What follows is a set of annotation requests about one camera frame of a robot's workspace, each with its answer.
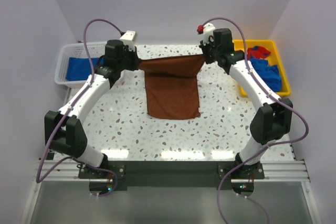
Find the brown towel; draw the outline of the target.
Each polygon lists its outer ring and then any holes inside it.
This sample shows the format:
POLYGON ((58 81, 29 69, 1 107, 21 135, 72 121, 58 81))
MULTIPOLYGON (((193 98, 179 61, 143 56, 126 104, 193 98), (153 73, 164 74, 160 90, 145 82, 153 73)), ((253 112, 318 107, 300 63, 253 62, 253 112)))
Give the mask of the brown towel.
POLYGON ((200 116, 197 74, 204 62, 203 55, 142 60, 148 115, 169 120, 200 116))

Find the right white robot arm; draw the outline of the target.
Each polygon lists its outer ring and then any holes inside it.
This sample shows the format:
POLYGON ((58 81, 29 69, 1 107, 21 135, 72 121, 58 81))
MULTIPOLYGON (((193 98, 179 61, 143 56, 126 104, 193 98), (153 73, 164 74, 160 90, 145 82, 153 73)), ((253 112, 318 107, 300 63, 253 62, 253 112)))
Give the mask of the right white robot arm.
POLYGON ((236 155, 231 175, 246 178, 257 170, 265 151, 290 130, 293 104, 273 93, 247 59, 245 50, 236 50, 232 32, 213 24, 199 25, 197 32, 205 62, 216 62, 250 98, 256 114, 250 123, 250 139, 236 155))

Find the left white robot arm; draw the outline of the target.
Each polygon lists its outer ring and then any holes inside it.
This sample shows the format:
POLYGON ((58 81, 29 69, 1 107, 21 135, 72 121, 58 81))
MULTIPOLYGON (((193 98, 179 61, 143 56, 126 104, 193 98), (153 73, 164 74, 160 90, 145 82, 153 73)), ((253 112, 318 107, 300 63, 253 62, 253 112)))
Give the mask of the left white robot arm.
POLYGON ((84 163, 97 178, 106 177, 109 172, 107 155, 89 145, 82 123, 98 100, 120 79, 122 72, 138 70, 140 62, 133 40, 107 41, 93 74, 78 93, 61 109, 45 115, 46 149, 84 163))

